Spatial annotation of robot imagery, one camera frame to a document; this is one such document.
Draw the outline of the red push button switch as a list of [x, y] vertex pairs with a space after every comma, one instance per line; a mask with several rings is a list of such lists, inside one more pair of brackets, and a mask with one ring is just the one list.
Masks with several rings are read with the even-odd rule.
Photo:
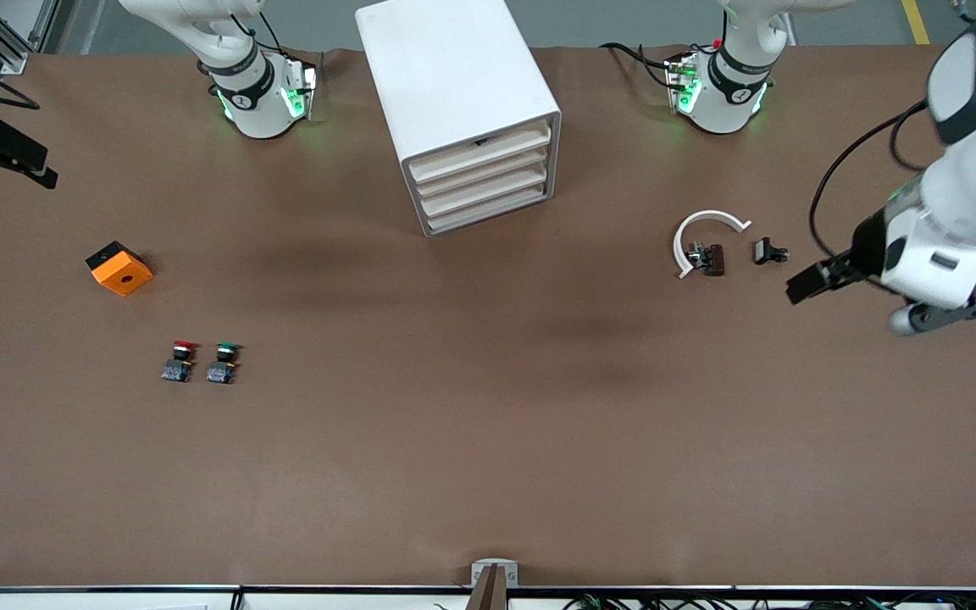
[[175, 341], [170, 359], [164, 364], [160, 379], [185, 383], [189, 381], [193, 370], [193, 359], [197, 344], [186, 341]]

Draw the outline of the green push button switch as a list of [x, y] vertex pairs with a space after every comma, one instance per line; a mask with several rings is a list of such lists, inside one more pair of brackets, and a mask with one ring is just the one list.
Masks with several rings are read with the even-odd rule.
[[241, 345], [220, 342], [214, 348], [214, 357], [208, 365], [206, 380], [217, 385], [232, 385], [239, 368]]

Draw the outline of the aluminium frame profile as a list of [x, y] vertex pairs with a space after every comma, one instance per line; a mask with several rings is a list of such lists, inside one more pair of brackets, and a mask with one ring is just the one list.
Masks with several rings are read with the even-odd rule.
[[63, 0], [0, 0], [0, 67], [24, 72], [28, 55], [43, 52]]

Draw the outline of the orange box with hole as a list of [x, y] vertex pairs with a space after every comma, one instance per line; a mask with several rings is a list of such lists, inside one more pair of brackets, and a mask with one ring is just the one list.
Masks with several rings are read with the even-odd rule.
[[121, 297], [135, 293], [154, 277], [150, 266], [119, 241], [102, 247], [85, 263], [98, 285]]

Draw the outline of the grey metal bracket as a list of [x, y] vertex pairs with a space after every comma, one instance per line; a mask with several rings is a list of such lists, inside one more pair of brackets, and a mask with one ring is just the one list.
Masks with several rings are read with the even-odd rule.
[[471, 564], [471, 587], [474, 588], [485, 571], [491, 570], [493, 565], [498, 567], [498, 576], [507, 588], [520, 587], [520, 571], [518, 561], [506, 558], [481, 558]]

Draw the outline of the brown black switch block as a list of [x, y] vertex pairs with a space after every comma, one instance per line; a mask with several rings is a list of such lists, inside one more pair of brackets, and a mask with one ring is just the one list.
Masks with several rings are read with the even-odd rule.
[[724, 248], [720, 244], [704, 246], [695, 241], [685, 252], [692, 269], [708, 277], [721, 277], [725, 274]]

